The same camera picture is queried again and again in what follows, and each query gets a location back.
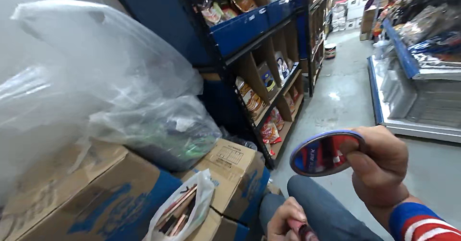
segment hand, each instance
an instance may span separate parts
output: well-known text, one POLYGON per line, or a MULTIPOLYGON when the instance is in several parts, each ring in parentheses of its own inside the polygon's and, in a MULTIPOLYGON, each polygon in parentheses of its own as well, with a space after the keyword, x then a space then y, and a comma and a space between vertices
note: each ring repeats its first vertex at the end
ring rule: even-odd
POLYGON ((406 176, 408 150, 406 144, 396 138, 384 126, 352 129, 363 136, 368 151, 363 154, 357 143, 345 142, 340 146, 354 173, 355 192, 367 206, 395 206, 409 197, 402 184, 406 176))
POLYGON ((299 237, 290 229, 287 219, 292 218, 308 223, 303 207, 294 197, 289 197, 276 211, 267 224, 267 240, 269 241, 300 241, 299 237))

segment store aisle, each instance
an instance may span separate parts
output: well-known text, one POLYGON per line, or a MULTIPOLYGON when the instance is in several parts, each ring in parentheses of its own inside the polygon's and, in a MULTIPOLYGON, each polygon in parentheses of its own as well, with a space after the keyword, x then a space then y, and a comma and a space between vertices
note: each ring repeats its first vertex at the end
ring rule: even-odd
MULTIPOLYGON (((320 77, 310 103, 303 109, 276 170, 271 173, 274 184, 288 197, 286 183, 294 175, 290 168, 291 151, 303 140, 333 129, 373 126, 370 84, 366 58, 372 55, 372 44, 359 41, 359 31, 349 30, 330 35, 328 43, 337 44, 337 57, 324 61, 320 77)), ((442 218, 460 228, 461 205, 456 202, 461 191, 444 184, 447 179, 461 179, 461 148, 404 139, 410 151, 406 185, 442 218)), ((356 196, 351 183, 352 169, 315 178, 330 191, 352 214, 363 221, 384 240, 393 240, 368 212, 356 196)))

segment blue mirror rim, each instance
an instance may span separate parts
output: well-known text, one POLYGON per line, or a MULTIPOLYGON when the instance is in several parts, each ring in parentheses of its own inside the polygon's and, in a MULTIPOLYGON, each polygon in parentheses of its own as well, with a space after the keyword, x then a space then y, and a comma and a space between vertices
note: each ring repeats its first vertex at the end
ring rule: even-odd
POLYGON ((325 133, 317 134, 317 135, 305 140, 303 143, 299 144, 296 147, 296 149, 291 153, 291 156, 290 156, 291 169, 293 169, 293 171, 295 171, 295 173, 297 173, 299 175, 304 175, 304 176, 308 176, 308 177, 321 177, 321 176, 327 176, 327 175, 332 175, 332 174, 335 174, 335 173, 339 173, 339 172, 344 171, 345 169, 349 168, 350 164, 349 164, 349 162, 346 161, 342 165, 340 165, 338 167, 335 167, 335 168, 333 168, 331 170, 325 170, 325 171, 320 172, 320 173, 309 174, 309 173, 305 173, 305 172, 299 170, 295 166, 295 161, 294 161, 295 160, 295 155, 303 147, 307 146, 311 142, 317 141, 317 140, 322 139, 322 138, 335 136, 335 135, 348 135, 348 136, 354 137, 355 139, 357 139, 359 141, 359 150, 361 152, 363 152, 363 153, 366 153, 365 140, 359 133, 357 133, 355 131, 352 131, 352 130, 347 130, 347 129, 332 130, 332 131, 328 131, 328 132, 325 132, 325 133))

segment black shelf frame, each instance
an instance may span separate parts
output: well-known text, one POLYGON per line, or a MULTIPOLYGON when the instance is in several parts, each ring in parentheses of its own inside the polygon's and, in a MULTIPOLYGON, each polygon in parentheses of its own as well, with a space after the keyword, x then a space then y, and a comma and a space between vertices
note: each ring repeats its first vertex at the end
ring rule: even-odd
MULTIPOLYGON (((205 19, 203 18, 202 14, 199 11, 197 11, 196 8, 194 8, 195 0, 179 0, 179 2, 182 5, 183 10, 187 14, 187 17, 191 25, 193 26, 196 34, 200 38, 205 50, 207 51, 211 59, 212 67, 196 67, 196 68, 201 73, 217 73, 222 83, 230 87, 232 91, 235 93, 234 96, 236 98, 236 101, 239 104, 239 109, 241 113, 244 114, 246 117, 246 124, 247 124, 248 131, 251 131, 254 134, 255 139, 257 140, 256 145, 258 146, 258 150, 262 151, 263 156, 266 160, 266 167, 268 169, 274 169, 274 160, 270 156, 269 151, 266 149, 266 146, 263 143, 262 136, 260 134, 260 128, 262 127, 265 119, 268 118, 272 109, 276 106, 280 98, 283 98, 282 97, 283 93, 287 90, 289 85, 291 85, 291 82, 294 80, 294 77, 296 76, 296 74, 298 74, 298 70, 301 68, 298 65, 293 69, 290 78, 285 82, 284 87, 282 87, 279 94, 274 98, 273 102, 271 103, 270 107, 267 109, 265 114, 260 115, 260 116, 263 116, 262 120, 260 120, 260 123, 256 125, 254 119, 252 118, 250 112, 248 111, 245 105, 245 102, 243 101, 243 97, 240 95, 240 92, 237 86, 235 85, 235 76, 232 74, 232 69, 230 66, 233 64, 234 61, 238 60, 244 54, 250 52, 253 49, 256 49, 264 39, 272 36, 275 32, 279 31, 284 26, 286 26, 290 21, 295 20, 297 16, 305 15, 305 19, 306 19, 305 30, 306 30, 306 35, 307 35, 306 43, 307 43, 308 62, 309 62, 308 65, 310 67, 312 49, 310 47, 309 14, 311 11, 317 8, 323 1, 324 0, 315 0, 315 2, 310 4, 309 0, 306 0, 303 6, 295 9, 294 12, 290 16, 281 20, 279 24, 273 26, 268 31, 262 33, 257 38, 254 38, 249 43, 247 43, 245 46, 237 50, 235 53, 229 56, 222 56, 220 50, 218 49, 218 45, 216 44, 212 36, 212 33, 210 32, 209 27, 205 22, 205 19)), ((309 95, 310 97, 312 97, 312 93, 313 93, 313 82, 312 82, 313 77, 311 73, 312 71, 311 69, 309 69, 309 95)))

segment white plastic bag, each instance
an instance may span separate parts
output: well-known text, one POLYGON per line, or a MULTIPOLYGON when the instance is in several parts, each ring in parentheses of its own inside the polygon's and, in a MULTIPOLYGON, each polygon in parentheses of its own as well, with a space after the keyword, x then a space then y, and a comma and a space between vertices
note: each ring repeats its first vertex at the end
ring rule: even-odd
POLYGON ((176 49, 109 6, 28 2, 11 19, 41 43, 24 52, 42 53, 37 46, 44 44, 49 48, 46 55, 3 67, 0 206, 17 175, 85 136, 91 114, 128 112, 202 92, 201 76, 176 49))
POLYGON ((211 182, 210 169, 198 172, 189 178, 181 187, 179 187, 157 210, 150 221, 149 230, 143 241, 183 241, 185 240, 200 224, 203 223, 208 210, 210 209, 211 198, 213 197, 214 184, 211 182), (192 210, 189 220, 184 228, 176 236, 165 236, 162 232, 154 229, 163 212, 185 191, 186 187, 197 184, 197 194, 195 196, 195 206, 192 210))

